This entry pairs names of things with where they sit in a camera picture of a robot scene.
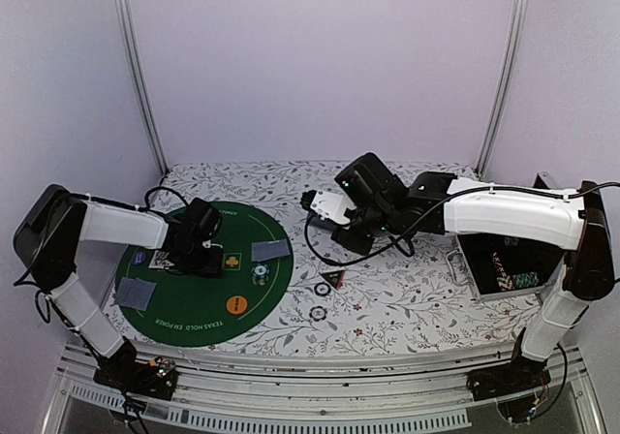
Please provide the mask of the green white chip stack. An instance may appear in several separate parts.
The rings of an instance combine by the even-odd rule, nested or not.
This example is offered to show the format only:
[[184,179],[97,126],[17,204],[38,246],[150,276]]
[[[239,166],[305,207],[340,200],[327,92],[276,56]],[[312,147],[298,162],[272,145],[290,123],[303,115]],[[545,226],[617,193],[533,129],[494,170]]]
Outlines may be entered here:
[[251,270],[251,280],[255,286],[265,286],[269,280],[269,267],[266,264],[256,264]]

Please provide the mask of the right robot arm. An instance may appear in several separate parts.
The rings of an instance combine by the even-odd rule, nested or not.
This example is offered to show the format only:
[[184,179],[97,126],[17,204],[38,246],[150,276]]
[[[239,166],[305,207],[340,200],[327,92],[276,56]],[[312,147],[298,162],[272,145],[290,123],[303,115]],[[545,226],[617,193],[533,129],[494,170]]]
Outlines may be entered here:
[[594,182],[526,188],[425,171],[405,183],[373,153],[355,159],[335,181],[338,193],[306,193],[304,204],[332,225],[333,242],[360,257],[371,256],[381,237],[409,255],[419,233],[453,234],[472,275],[493,294],[550,286],[518,333],[511,359],[468,374],[476,400],[547,384],[553,350],[616,284],[601,188]]

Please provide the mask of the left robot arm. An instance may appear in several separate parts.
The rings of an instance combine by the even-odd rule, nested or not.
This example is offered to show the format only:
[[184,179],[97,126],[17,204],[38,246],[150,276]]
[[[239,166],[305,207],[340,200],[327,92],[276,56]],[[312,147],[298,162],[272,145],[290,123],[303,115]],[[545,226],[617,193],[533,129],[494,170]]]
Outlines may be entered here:
[[171,400],[178,379],[175,364],[161,356],[137,359],[137,350],[107,318],[80,282],[78,247],[87,241],[131,245],[165,253],[181,273],[218,277],[224,251],[212,241],[223,223],[210,202],[194,199],[175,215],[149,205],[129,205],[61,185],[48,186],[17,228],[13,246],[25,266],[15,284],[35,286],[65,326],[96,359],[96,383]]

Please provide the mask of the black red triangular chip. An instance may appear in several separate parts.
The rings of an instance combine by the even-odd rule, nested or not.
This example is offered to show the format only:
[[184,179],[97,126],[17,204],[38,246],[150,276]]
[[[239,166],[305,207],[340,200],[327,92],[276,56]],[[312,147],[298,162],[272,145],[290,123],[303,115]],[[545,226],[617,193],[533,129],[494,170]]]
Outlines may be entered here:
[[341,288],[346,270],[334,270],[322,272],[321,277],[334,289],[338,290]]

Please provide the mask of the queen of hearts card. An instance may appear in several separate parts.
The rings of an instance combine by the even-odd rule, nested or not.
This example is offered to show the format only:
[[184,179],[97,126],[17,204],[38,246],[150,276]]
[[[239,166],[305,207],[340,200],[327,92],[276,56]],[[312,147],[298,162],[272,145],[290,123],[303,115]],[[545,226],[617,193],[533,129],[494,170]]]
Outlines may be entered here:
[[155,251],[148,267],[150,269],[167,269],[172,267],[172,263],[168,260],[168,253],[160,250]]

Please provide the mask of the orange big blind button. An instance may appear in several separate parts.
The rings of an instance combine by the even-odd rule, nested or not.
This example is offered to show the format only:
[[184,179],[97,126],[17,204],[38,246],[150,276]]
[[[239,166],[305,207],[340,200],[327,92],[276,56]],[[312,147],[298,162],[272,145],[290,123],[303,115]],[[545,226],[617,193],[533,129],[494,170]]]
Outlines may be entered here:
[[242,295],[234,295],[227,300],[226,309],[233,316],[243,315],[248,309],[248,300]]

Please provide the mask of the purple small blind button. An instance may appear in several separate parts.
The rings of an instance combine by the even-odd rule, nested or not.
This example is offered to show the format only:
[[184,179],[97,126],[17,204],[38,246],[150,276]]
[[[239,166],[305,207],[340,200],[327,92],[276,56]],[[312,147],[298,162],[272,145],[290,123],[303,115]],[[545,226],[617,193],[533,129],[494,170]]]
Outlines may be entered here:
[[138,251],[132,256],[131,263],[133,265],[141,265],[145,263],[146,258],[147,255],[144,252]]

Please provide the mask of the black white poker chip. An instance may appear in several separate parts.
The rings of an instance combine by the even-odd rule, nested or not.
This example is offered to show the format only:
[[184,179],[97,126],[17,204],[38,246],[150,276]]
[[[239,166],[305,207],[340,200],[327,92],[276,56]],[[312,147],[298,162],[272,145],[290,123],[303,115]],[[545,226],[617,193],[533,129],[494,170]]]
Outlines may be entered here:
[[328,296],[331,292],[331,286],[327,283],[320,283],[314,286],[314,293],[317,296]]

